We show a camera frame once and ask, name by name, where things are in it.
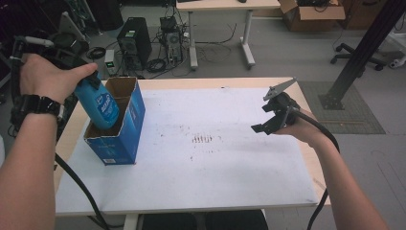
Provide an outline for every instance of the cardboard box on floor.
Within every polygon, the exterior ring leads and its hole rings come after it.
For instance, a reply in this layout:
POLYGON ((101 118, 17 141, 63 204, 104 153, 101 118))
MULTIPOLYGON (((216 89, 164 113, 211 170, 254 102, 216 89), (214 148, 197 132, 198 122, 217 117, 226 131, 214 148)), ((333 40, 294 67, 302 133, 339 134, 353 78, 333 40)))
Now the cardboard box on floor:
POLYGON ((338 0, 331 0, 322 8, 299 7, 295 0, 280 0, 283 21, 292 32, 323 32, 331 30, 336 20, 344 20, 346 14, 338 0))
POLYGON ((367 30, 386 2, 387 0, 341 0, 347 17, 338 23, 346 30, 367 30))

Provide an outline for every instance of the blue bottle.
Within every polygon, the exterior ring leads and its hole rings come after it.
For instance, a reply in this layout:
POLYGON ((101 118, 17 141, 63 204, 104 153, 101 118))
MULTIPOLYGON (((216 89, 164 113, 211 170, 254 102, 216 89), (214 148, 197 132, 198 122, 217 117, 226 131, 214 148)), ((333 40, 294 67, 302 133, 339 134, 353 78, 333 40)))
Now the blue bottle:
POLYGON ((78 84, 75 95, 97 128, 109 129, 114 126, 120 110, 113 96, 100 81, 97 72, 78 84))

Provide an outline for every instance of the black watch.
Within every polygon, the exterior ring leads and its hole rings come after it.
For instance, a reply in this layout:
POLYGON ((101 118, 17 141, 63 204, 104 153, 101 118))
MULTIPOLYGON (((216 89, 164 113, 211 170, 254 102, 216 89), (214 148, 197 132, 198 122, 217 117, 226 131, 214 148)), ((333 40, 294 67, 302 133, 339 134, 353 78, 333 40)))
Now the black watch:
POLYGON ((38 95, 22 95, 15 98, 14 107, 11 111, 11 123, 17 127, 17 130, 29 113, 53 114, 58 123, 64 122, 66 117, 65 107, 54 100, 38 95))

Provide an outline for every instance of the white table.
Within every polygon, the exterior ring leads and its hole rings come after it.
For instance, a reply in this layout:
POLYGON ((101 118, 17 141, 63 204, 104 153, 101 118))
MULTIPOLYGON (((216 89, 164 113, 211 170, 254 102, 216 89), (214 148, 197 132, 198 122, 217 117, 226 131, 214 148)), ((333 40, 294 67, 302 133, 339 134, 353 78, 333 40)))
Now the white table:
POLYGON ((196 70, 198 67, 194 24, 245 23, 241 45, 250 68, 255 65, 254 57, 248 45, 253 10, 275 9, 279 6, 278 0, 247 0, 245 3, 240 3, 237 0, 201 0, 177 3, 176 8, 179 11, 189 13, 191 69, 196 70))
MULTIPOLYGON (((267 87, 287 80, 140 80, 147 113, 136 165, 105 167, 82 141, 87 116, 79 104, 56 151, 70 157, 102 212, 127 215, 127 227, 145 213, 311 206, 312 180, 323 179, 317 167, 308 176, 309 147, 250 128, 269 119, 260 108, 267 87)), ((298 85, 291 88, 307 108, 298 85)), ((72 179, 57 175, 56 214, 93 215, 72 179)))

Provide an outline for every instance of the watch strap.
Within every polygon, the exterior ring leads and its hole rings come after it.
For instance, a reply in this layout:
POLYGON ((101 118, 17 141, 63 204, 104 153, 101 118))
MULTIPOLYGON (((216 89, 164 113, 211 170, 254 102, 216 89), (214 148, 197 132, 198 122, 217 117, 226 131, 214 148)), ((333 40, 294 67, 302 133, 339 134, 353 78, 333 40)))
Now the watch strap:
POLYGON ((13 112, 25 118, 29 113, 36 114, 53 114, 58 122, 62 122, 65 116, 65 107, 48 98, 38 95, 22 95, 16 98, 13 112))

